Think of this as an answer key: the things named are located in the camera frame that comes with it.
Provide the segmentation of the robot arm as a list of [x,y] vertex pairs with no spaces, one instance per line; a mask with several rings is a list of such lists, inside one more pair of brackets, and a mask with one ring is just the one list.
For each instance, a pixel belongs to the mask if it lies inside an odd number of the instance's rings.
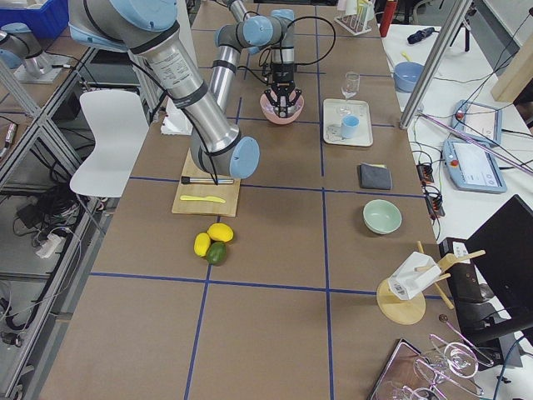
[[278,125],[295,121],[303,109],[304,98],[296,86],[294,51],[295,13],[291,9],[275,9],[270,15],[255,14],[242,1],[222,3],[236,22],[219,28],[215,34],[217,58],[212,64],[210,90],[221,109],[227,108],[229,92],[241,54],[265,50],[266,89],[260,98],[265,117]]
[[71,1],[69,27],[88,47],[145,58],[174,105],[192,124],[190,153],[211,175],[248,178],[260,148],[226,118],[179,38],[173,1]]

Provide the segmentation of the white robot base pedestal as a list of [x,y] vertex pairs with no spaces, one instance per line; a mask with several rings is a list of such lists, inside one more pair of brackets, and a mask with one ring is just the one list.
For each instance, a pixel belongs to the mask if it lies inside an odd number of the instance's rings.
[[164,113],[165,116],[161,127],[163,135],[190,136],[192,134],[191,122],[169,97],[166,97]]

